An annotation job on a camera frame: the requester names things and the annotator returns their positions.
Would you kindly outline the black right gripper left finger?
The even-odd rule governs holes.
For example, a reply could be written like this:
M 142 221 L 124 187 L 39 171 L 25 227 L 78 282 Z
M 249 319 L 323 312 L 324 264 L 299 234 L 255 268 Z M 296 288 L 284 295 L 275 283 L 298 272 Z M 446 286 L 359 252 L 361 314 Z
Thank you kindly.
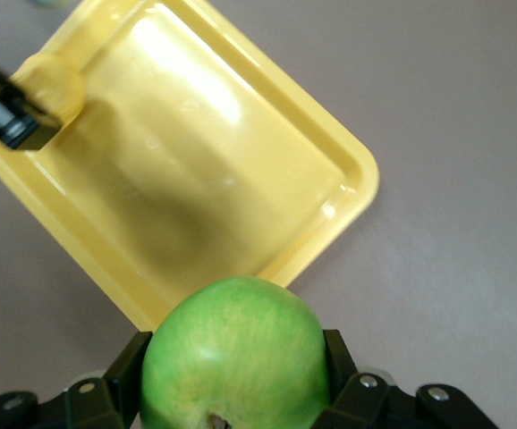
M 129 428 L 139 414 L 141 370 L 151 332 L 137 332 L 99 377 L 64 392 L 68 428 Z

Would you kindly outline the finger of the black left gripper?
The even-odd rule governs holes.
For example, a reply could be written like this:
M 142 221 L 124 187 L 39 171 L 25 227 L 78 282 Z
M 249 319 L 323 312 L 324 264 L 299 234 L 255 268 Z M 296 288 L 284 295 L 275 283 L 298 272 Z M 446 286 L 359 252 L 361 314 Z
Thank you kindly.
M 13 150 L 40 150 L 62 129 L 50 112 L 28 99 L 0 72 L 0 142 Z

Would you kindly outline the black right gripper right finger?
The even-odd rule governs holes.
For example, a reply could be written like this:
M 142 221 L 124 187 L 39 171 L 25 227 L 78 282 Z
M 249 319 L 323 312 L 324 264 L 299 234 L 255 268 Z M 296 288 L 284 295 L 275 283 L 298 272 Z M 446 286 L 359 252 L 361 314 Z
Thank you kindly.
M 418 428 L 415 398 L 375 372 L 357 368 L 337 330 L 325 330 L 330 405 L 315 428 Z

